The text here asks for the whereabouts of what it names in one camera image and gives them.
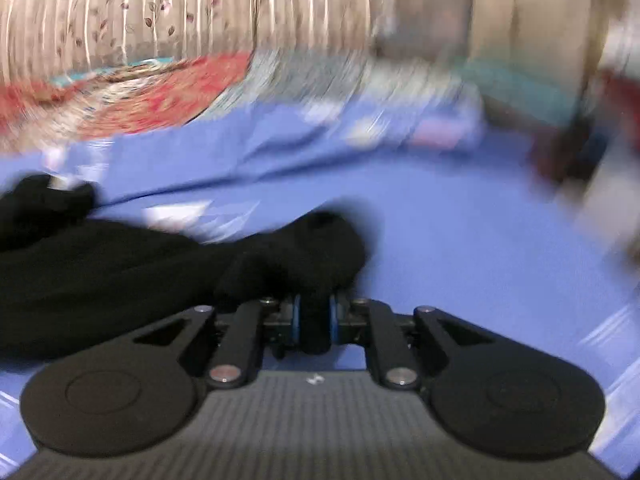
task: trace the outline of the black fabric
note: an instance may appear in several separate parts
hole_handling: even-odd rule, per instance
[[[303,349],[329,346],[328,297],[367,258],[340,214],[316,210],[283,228],[200,245],[178,235],[86,218],[95,189],[23,179],[0,198],[0,354],[75,352],[197,304],[301,294]]]

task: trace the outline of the black ribbed surface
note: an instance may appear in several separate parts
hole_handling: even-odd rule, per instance
[[[149,450],[104,460],[42,451],[13,480],[613,480],[587,453],[517,463],[447,436],[420,399],[368,372],[261,372],[212,393],[183,430]]]

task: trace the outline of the blue surface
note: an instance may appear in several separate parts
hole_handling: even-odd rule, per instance
[[[233,232],[241,236],[328,200],[357,198],[378,228],[360,293],[396,312],[437,306],[585,368],[608,401],[593,452],[620,474],[631,472],[640,458],[636,281],[533,185],[518,137],[494,134],[473,153],[439,154],[407,141],[411,121],[389,121],[376,142],[353,144],[354,121],[369,113],[311,125],[295,107],[252,107],[216,122],[116,138],[97,215],[144,222],[152,206],[252,204]],[[343,348],[314,362],[292,356],[267,364],[362,368],[364,357]],[[24,376],[0,372],[0,390],[11,396],[23,384]],[[31,449],[20,425],[0,442],[0,453],[15,462]]]

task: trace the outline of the silver screw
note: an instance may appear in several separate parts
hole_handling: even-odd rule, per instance
[[[242,370],[233,365],[218,365],[209,371],[209,377],[218,383],[231,383],[242,375]]]
[[[386,373],[386,380],[398,386],[408,386],[415,383],[418,374],[411,368],[392,368]]]

